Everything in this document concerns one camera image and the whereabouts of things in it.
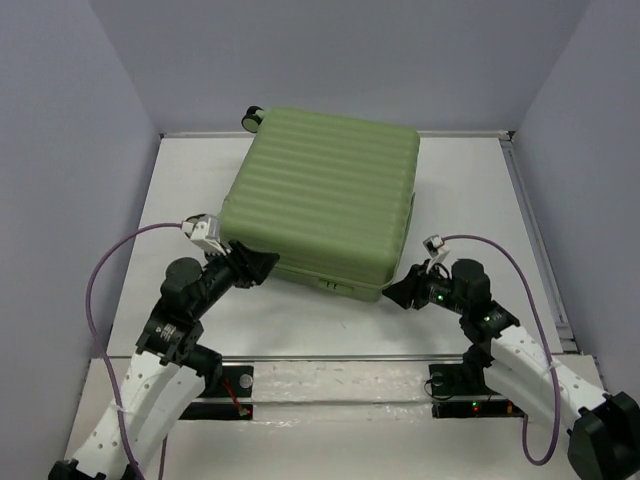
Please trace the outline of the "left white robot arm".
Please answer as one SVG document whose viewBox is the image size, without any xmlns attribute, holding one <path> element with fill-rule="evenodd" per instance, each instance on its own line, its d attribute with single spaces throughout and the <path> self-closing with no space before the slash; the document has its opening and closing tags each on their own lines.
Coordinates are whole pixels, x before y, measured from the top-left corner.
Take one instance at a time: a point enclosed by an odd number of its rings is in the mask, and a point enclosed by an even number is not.
<svg viewBox="0 0 640 480">
<path fill-rule="evenodd" d="M 112 385 L 109 406 L 81 447 L 53 465 L 49 478 L 143 478 L 191 402 L 220 386 L 222 356 L 200 344 L 202 317 L 229 289 L 262 284 L 279 259 L 232 241 L 206 264 L 190 257 L 171 262 L 126 374 Z"/>
</svg>

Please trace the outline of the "green hard-shell suitcase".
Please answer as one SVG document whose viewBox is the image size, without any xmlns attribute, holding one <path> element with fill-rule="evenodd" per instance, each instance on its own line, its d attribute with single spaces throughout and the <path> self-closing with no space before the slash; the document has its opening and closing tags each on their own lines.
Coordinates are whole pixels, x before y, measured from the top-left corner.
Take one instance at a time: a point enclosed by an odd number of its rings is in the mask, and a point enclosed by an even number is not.
<svg viewBox="0 0 640 480">
<path fill-rule="evenodd" d="M 220 234 L 277 253 L 284 280 L 375 302 L 411 223 L 421 139 L 412 127 L 290 107 L 247 109 L 252 133 Z"/>
</svg>

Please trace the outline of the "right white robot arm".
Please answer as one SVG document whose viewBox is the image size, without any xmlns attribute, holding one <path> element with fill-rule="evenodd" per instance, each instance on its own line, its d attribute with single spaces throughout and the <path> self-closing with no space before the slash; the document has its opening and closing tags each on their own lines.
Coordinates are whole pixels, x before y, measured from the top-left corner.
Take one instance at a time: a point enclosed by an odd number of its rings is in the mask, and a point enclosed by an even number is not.
<svg viewBox="0 0 640 480">
<path fill-rule="evenodd" d="M 471 341 L 460 368 L 470 391 L 490 390 L 525 415 L 569 437 L 567 457 L 581 479 L 629 479 L 639 471 L 639 405 L 585 380 L 543 346 L 493 299 L 483 266 L 456 261 L 443 276 L 415 264 L 384 296 L 404 309 L 434 304 L 459 314 Z"/>
</svg>

